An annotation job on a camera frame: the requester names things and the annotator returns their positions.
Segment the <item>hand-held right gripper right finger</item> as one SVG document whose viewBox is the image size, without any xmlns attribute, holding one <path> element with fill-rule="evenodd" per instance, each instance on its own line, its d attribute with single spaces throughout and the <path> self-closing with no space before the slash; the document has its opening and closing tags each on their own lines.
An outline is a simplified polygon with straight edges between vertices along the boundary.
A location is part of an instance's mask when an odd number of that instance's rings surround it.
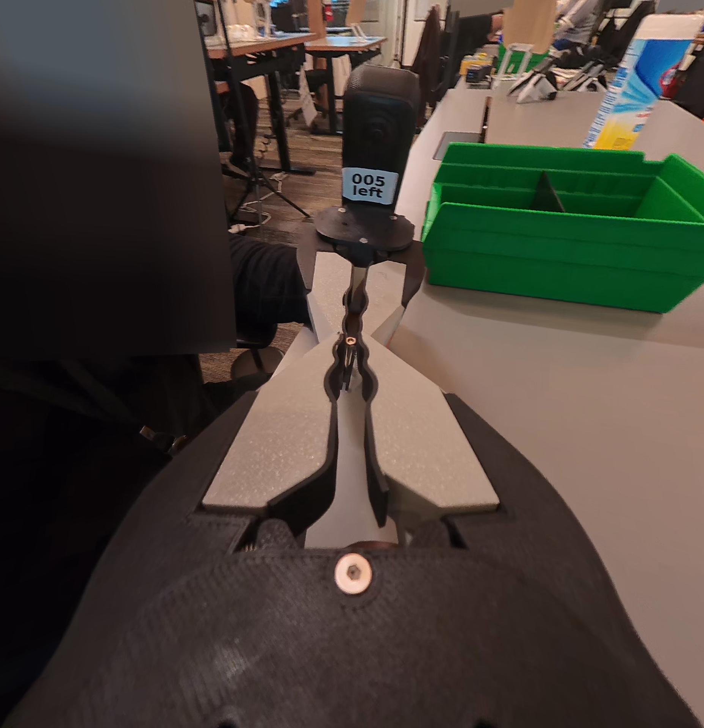
<svg viewBox="0 0 704 728">
<path fill-rule="evenodd" d="M 366 490 L 398 543 L 422 523 L 491 513 L 499 496 L 447 394 L 374 339 L 358 367 L 365 404 Z"/>
</svg>

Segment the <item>yellow black box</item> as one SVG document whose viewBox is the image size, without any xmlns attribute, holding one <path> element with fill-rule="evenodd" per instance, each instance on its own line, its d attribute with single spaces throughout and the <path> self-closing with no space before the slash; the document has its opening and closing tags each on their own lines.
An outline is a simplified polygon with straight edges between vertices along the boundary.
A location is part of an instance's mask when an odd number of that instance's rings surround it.
<svg viewBox="0 0 704 728">
<path fill-rule="evenodd" d="M 460 62 L 459 77 L 470 86 L 487 86 L 491 82 L 497 62 L 497 55 L 477 52 L 463 56 Z"/>
</svg>

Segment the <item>person's left forearm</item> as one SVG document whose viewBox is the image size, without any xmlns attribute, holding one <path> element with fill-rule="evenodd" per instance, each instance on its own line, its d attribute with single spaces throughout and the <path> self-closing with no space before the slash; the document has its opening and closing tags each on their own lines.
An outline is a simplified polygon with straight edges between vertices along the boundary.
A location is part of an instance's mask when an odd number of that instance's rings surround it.
<svg viewBox="0 0 704 728">
<path fill-rule="evenodd" d="M 233 273 L 236 344 L 274 326 L 296 323 L 311 328 L 307 288 L 297 261 L 297 249 L 228 233 Z"/>
</svg>

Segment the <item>grey desk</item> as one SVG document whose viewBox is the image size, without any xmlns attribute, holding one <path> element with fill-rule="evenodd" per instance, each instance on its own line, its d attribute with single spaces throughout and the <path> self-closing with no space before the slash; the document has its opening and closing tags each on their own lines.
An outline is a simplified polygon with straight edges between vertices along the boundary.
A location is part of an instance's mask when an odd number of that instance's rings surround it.
<svg viewBox="0 0 704 728">
<path fill-rule="evenodd" d="M 390 349 L 557 489 L 704 726 L 704 285 L 657 315 L 424 283 Z"/>
</svg>

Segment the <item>tan board stand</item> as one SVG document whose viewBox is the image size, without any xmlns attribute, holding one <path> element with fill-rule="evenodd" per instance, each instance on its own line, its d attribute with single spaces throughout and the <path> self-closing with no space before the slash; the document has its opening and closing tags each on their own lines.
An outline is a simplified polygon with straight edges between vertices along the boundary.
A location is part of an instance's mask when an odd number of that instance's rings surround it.
<svg viewBox="0 0 704 728">
<path fill-rule="evenodd" d="M 526 44 L 532 54 L 546 54 L 554 38 L 557 1 L 514 1 L 504 9 L 502 43 Z"/>
</svg>

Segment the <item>metal screw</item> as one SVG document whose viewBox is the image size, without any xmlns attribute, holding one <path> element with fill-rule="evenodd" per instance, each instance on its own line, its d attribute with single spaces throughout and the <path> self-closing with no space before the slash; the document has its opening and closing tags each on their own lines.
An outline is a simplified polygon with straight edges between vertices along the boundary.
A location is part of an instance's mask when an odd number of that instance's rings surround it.
<svg viewBox="0 0 704 728">
<path fill-rule="evenodd" d="M 341 374 L 339 375 L 340 388 L 346 391 L 350 388 L 351 379 L 357 366 L 358 343 L 354 336 L 347 336 L 342 342 Z"/>
</svg>

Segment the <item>wipes canister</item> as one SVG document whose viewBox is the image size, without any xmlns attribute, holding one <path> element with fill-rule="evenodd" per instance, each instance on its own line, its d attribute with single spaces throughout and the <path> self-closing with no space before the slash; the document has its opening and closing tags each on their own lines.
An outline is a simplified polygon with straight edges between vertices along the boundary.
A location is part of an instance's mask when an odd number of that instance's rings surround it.
<svg viewBox="0 0 704 728">
<path fill-rule="evenodd" d="M 650 14 L 639 24 L 583 143 L 630 150 L 704 26 L 704 14 Z"/>
</svg>

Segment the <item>white black wedge stand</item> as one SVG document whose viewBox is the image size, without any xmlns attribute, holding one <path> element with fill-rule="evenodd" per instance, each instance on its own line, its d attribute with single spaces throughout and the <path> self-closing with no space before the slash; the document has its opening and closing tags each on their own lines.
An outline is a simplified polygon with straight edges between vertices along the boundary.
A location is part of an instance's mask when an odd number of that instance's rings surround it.
<svg viewBox="0 0 704 728">
<path fill-rule="evenodd" d="M 507 97 L 514 97 L 517 104 L 553 101 L 558 95 L 557 77 L 554 69 L 558 59 L 547 57 L 533 70 L 511 85 Z"/>
</svg>

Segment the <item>black badge reel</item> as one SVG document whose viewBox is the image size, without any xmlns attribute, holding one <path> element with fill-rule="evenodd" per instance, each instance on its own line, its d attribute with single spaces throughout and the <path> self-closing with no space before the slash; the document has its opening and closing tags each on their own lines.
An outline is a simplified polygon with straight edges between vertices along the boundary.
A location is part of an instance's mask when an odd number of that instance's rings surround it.
<svg viewBox="0 0 704 728">
<path fill-rule="evenodd" d="M 141 428 L 139 435 L 168 457 L 175 457 L 188 442 L 184 435 L 155 431 L 147 426 Z"/>
</svg>

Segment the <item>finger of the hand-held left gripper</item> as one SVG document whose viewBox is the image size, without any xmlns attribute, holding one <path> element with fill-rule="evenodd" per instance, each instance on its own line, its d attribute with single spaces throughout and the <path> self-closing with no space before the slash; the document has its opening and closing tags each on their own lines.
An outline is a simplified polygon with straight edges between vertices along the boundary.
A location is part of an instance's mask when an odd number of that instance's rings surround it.
<svg viewBox="0 0 704 728">
<path fill-rule="evenodd" d="M 389 347 L 405 313 L 402 305 L 406 266 L 388 260 L 368 269 L 366 307 L 361 314 L 362 342 L 367 349 L 374 345 Z"/>
<path fill-rule="evenodd" d="M 317 252 L 312 287 L 306 298 L 311 321 L 311 332 L 305 334 L 307 347 L 315 347 L 341 332 L 346 313 L 344 298 L 350 277 L 348 260 L 334 252 Z"/>
</svg>

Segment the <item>black bin divider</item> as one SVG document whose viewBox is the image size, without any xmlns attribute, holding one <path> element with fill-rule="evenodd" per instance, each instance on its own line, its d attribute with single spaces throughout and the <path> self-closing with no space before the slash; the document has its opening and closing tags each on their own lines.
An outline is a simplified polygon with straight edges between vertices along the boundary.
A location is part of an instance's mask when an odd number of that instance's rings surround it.
<svg viewBox="0 0 704 728">
<path fill-rule="evenodd" d="M 529 209 L 532 211 L 546 212 L 546 213 L 566 213 L 565 207 L 560 200 L 557 191 L 551 179 L 547 174 L 547 171 L 542 171 L 538 178 L 538 183 L 535 189 L 535 193 L 532 197 L 532 201 L 529 205 Z"/>
</svg>

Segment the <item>wooden background desk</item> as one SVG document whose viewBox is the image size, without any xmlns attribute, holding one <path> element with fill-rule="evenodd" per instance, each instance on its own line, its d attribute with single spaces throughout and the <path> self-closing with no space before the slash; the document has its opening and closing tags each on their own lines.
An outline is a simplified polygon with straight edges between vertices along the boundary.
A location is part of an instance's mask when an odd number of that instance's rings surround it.
<svg viewBox="0 0 704 728">
<path fill-rule="evenodd" d="M 386 41 L 388 39 L 384 36 L 367 36 L 360 39 L 355 36 L 333 35 L 319 39 L 315 33 L 283 33 L 280 37 L 230 41 L 211 47 L 211 59 L 226 61 L 234 81 L 246 81 L 255 77 L 267 79 L 268 107 L 280 164 L 276 167 L 263 166 L 263 170 L 296 176 L 313 176 L 315 174 L 313 168 L 295 166 L 291 162 L 281 91 L 277 78 L 277 74 L 282 72 L 284 62 L 291 61 L 294 70 L 304 65 L 306 54 L 315 60 L 324 59 L 327 62 L 324 72 L 329 116 L 327 134 L 341 135 L 336 111 L 339 95 L 335 89 L 332 60 L 345 56 L 358 56 L 362 62 L 371 60 L 381 54 Z"/>
</svg>

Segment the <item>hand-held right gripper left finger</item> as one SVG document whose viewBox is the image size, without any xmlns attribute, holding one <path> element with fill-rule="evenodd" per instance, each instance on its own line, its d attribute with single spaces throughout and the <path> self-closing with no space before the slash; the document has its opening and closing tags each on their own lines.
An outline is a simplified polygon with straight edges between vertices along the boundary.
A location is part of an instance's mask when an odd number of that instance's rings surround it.
<svg viewBox="0 0 704 728">
<path fill-rule="evenodd" d="M 284 521 L 308 530 L 335 497 L 339 336 L 287 366 L 250 399 L 220 467 L 203 496 L 212 512 Z"/>
</svg>

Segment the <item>person's black clothed torso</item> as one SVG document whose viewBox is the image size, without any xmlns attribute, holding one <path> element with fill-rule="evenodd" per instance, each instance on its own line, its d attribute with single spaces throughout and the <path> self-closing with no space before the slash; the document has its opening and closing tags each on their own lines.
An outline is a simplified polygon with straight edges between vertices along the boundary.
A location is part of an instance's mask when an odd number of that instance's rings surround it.
<svg viewBox="0 0 704 728">
<path fill-rule="evenodd" d="M 129 507 L 172 459 L 141 428 L 191 441 L 269 378 L 206 383 L 198 355 L 0 358 L 0 726 Z"/>
</svg>

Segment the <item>green plastic bin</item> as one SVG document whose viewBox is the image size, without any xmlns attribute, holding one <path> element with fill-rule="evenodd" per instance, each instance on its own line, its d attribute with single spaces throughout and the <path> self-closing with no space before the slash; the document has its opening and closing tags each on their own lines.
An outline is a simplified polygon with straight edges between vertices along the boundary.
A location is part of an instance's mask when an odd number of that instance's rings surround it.
<svg viewBox="0 0 704 728">
<path fill-rule="evenodd" d="M 529 209 L 544 170 L 564 214 Z M 451 143 L 422 251 L 431 285 L 665 314 L 704 284 L 704 173 L 675 154 Z"/>
</svg>

